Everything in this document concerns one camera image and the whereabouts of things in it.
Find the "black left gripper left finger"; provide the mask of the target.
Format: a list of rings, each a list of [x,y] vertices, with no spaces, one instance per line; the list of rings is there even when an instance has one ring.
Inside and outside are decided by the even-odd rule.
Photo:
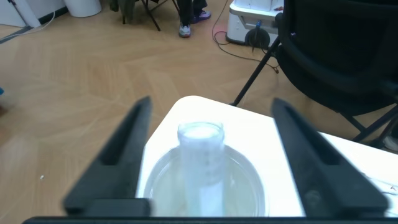
[[[137,183],[149,130],[152,103],[135,103],[108,142],[63,200],[69,217],[144,217],[146,199],[137,199]]]

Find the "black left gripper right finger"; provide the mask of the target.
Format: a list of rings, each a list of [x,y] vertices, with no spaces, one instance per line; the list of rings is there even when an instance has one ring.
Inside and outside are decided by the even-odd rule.
[[[307,217],[384,216],[387,198],[290,104],[274,99],[272,115]]]

